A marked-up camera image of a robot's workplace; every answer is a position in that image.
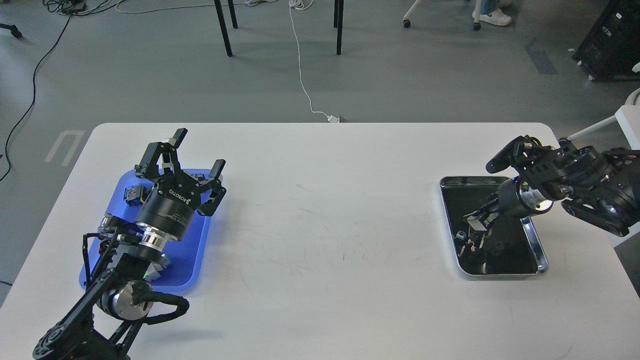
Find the concrete floor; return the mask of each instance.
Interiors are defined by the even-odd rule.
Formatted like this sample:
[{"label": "concrete floor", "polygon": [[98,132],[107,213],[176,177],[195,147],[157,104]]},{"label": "concrete floor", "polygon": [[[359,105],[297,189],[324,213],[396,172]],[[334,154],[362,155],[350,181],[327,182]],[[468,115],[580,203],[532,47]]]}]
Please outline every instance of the concrete floor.
[{"label": "concrete floor", "polygon": [[[122,9],[200,3],[130,0]],[[571,59],[569,49],[578,48],[605,0],[514,0],[505,11],[512,25],[485,24],[481,31],[471,30],[473,4],[465,0],[425,1],[404,29],[412,3],[347,0],[342,56],[335,55],[333,1],[294,12],[303,80],[316,110],[350,122],[542,122],[560,137],[611,116],[640,86],[589,81]],[[326,121],[310,112],[298,82],[287,1],[240,5],[236,12],[233,58],[225,55],[213,7],[141,15],[110,9],[71,19],[38,71],[35,107],[10,142],[13,169],[0,184],[0,280],[16,278],[101,123]],[[65,21],[40,2],[0,3],[0,22],[16,24],[25,36],[0,33],[2,143],[29,106],[33,69]],[[73,136],[47,158],[64,131],[79,138],[66,166]],[[114,136],[136,141],[135,133]],[[599,149],[625,143],[615,128],[586,141]],[[69,251],[80,256],[80,246]],[[0,284],[0,304],[8,290]]]}]

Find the white sneaker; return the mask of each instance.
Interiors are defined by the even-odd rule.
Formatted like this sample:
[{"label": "white sneaker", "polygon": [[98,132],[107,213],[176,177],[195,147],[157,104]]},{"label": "white sneaker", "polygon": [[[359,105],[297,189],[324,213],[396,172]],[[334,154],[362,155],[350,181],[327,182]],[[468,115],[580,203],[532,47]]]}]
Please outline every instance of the white sneaker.
[{"label": "white sneaker", "polygon": [[512,0],[498,0],[498,7],[501,9],[511,6]]},{"label": "white sneaker", "polygon": [[[476,18],[476,12],[471,14],[471,17]],[[492,13],[486,15],[480,15],[480,21],[488,22],[489,24],[498,26],[507,26],[511,24],[513,19],[510,16],[505,15],[502,10],[496,9]]]}]

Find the white cable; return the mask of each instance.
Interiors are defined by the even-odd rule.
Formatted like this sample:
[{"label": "white cable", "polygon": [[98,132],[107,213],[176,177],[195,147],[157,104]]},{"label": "white cable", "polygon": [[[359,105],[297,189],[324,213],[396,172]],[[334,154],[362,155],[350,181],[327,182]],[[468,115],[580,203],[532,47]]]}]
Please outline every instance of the white cable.
[{"label": "white cable", "polygon": [[314,111],[314,106],[311,104],[311,96],[309,96],[307,89],[305,89],[305,85],[302,83],[302,62],[300,60],[300,41],[298,41],[298,34],[296,34],[296,27],[293,24],[293,15],[291,15],[291,8],[294,8],[294,6],[291,5],[291,3],[293,2],[295,2],[295,0],[289,0],[289,17],[291,18],[291,28],[293,29],[293,35],[296,37],[296,44],[298,45],[298,70],[300,72],[300,85],[302,86],[302,90],[307,95],[307,99],[309,99],[309,108],[311,109],[311,112],[316,114],[324,114],[326,118],[329,119],[330,117],[326,113],[322,111]]},{"label": "white cable", "polygon": [[[122,11],[118,8],[118,6],[120,6],[120,4],[124,3],[126,0],[120,0],[117,4],[116,4],[116,10],[119,13],[152,13],[152,12],[159,12],[161,10],[175,10],[175,9],[187,9],[187,8],[203,8],[206,6],[215,6],[215,4],[205,4],[205,5],[189,5],[189,6],[175,6],[172,8],[160,8],[160,9],[153,9],[153,10],[145,10],[142,12],[125,12]],[[275,3],[278,0],[246,0],[243,3],[234,3],[234,5],[246,5],[246,6],[256,6],[260,3]]]},{"label": "white cable", "polygon": [[309,1],[309,5],[305,6],[304,0],[289,0],[289,9],[294,8],[296,10],[306,10],[311,7],[314,0]]}]

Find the floor marking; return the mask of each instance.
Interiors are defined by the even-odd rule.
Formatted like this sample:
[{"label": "floor marking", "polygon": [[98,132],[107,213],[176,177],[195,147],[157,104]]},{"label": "floor marking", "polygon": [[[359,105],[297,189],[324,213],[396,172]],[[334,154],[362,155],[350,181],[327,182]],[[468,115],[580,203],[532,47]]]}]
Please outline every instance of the floor marking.
[{"label": "floor marking", "polygon": [[76,137],[74,139],[74,143],[71,144],[71,147],[69,148],[69,151],[67,152],[67,156],[65,156],[65,159],[62,161],[62,164],[61,164],[64,167],[69,165],[69,163],[71,162],[71,158],[73,158],[74,154],[76,153],[78,145],[80,145],[80,140],[82,140],[82,137],[84,136],[84,130],[66,130],[66,131],[61,132],[60,135],[58,136],[58,138],[56,139],[56,142],[53,143],[53,146],[51,147],[51,150],[49,150],[49,153],[48,153],[47,157],[44,159],[44,162],[46,162],[46,163],[50,163],[51,162],[51,160],[53,159],[53,156],[58,151],[58,148],[60,147],[60,144],[62,144],[62,141],[64,141],[64,139],[67,137],[67,135]]}]

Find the metal tray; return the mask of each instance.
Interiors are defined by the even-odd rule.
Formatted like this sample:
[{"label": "metal tray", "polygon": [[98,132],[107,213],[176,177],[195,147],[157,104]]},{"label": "metal tray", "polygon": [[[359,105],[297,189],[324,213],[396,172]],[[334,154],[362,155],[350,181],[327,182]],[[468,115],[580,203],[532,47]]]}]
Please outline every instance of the metal tray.
[{"label": "metal tray", "polygon": [[499,218],[491,234],[484,239],[480,256],[460,256],[462,244],[456,233],[468,233],[462,216],[477,209],[482,200],[496,191],[508,177],[447,176],[440,180],[440,192],[451,243],[458,266],[472,277],[500,279],[541,275],[548,269],[548,261],[531,218]]}]

